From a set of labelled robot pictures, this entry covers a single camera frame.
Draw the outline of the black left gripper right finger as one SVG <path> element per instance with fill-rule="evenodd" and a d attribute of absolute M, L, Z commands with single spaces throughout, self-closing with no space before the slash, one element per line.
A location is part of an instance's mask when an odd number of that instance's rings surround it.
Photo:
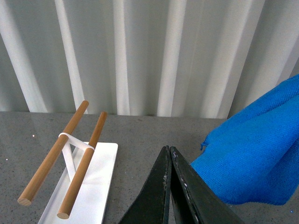
<path fill-rule="evenodd" d="M 243 224 L 206 185 L 184 156 L 170 148 L 171 194 L 177 224 Z"/>

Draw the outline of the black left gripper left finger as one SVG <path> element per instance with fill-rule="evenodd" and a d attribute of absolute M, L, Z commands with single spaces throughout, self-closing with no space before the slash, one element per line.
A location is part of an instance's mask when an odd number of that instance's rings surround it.
<path fill-rule="evenodd" d="M 120 224 L 167 224 L 171 193 L 171 155 L 164 146 L 139 195 L 120 220 Z"/>

